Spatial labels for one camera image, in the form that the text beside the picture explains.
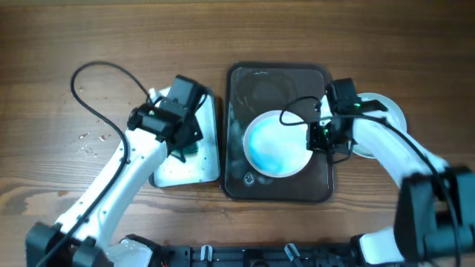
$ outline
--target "table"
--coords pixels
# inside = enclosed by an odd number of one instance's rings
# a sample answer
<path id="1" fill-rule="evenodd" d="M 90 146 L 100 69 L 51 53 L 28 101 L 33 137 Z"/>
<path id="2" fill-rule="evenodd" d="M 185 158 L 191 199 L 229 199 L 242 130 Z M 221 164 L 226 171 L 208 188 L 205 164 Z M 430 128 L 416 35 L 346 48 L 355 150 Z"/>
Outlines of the table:
<path id="1" fill-rule="evenodd" d="M 24 265 L 27 231 L 66 211 L 117 147 L 112 129 L 71 96 L 82 63 L 115 62 L 148 88 L 183 74 L 221 98 L 236 61 L 321 63 L 334 79 L 353 77 L 359 93 L 389 96 L 426 148 L 475 169 L 474 18 L 463 1 L 1 8 L 0 265 Z M 144 101 L 106 67 L 84 71 L 76 87 L 124 130 Z M 335 172 L 334 196 L 320 205 L 232 202 L 216 182 L 145 185 L 113 242 L 130 233 L 164 245 L 348 241 L 393 224 L 398 190 L 377 161 L 355 156 Z"/>

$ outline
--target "white plate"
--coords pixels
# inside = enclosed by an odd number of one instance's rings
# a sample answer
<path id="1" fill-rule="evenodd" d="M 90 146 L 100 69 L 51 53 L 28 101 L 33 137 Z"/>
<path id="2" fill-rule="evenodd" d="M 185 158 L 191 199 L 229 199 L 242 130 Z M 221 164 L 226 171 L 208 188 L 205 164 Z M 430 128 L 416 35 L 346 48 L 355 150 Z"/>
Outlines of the white plate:
<path id="1" fill-rule="evenodd" d="M 359 93 L 358 96 L 361 97 L 361 100 L 363 101 L 380 101 L 380 103 L 382 103 L 387 108 L 387 112 L 389 112 L 393 119 L 395 119 L 401 130 L 407 132 L 406 118 L 404 117 L 401 108 L 393 100 L 386 96 L 380 95 L 379 93 Z M 363 145 L 354 145 L 353 153 L 368 159 L 375 159 L 373 154 Z"/>
<path id="2" fill-rule="evenodd" d="M 279 122 L 281 111 L 268 111 L 255 118 L 244 134 L 243 146 L 247 161 L 268 177 L 283 178 L 298 173 L 307 165 L 313 151 L 307 150 L 307 125 L 284 126 Z M 290 112 L 284 122 L 301 122 Z"/>

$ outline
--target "wooden surface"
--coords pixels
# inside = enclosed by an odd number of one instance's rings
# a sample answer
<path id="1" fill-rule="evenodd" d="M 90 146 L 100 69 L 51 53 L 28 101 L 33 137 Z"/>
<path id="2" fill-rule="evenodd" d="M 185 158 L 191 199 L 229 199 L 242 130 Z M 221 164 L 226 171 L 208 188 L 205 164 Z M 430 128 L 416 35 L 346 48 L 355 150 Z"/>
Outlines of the wooden surface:
<path id="1" fill-rule="evenodd" d="M 358 92 L 389 96 L 426 148 L 475 169 L 474 18 L 474 5 L 460 1 L 0 9 L 0 266 L 24 265 L 27 231 L 66 211 L 119 142 L 70 94 L 82 63 L 116 62 L 148 88 L 180 73 L 224 97 L 233 62 L 318 62 L 335 79 L 353 77 Z M 122 129 L 144 100 L 105 67 L 76 86 Z M 336 168 L 336 181 L 320 205 L 232 202 L 217 183 L 145 185 L 114 242 L 130 233 L 166 245 L 347 241 L 392 225 L 397 188 L 375 160 L 355 156 Z"/>

